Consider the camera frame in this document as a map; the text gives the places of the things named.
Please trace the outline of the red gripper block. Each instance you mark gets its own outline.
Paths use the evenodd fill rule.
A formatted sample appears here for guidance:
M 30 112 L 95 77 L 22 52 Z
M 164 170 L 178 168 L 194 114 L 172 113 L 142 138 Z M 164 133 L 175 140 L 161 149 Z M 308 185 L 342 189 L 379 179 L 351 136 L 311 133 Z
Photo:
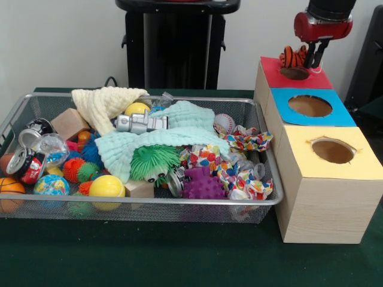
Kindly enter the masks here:
M 302 42 L 308 43 L 303 67 L 317 68 L 330 40 L 342 39 L 348 36 L 352 25 L 352 15 L 349 15 L 346 20 L 334 22 L 316 19 L 308 12 L 299 12 L 294 19 L 294 33 Z M 320 41 L 320 45 L 315 52 L 317 41 Z

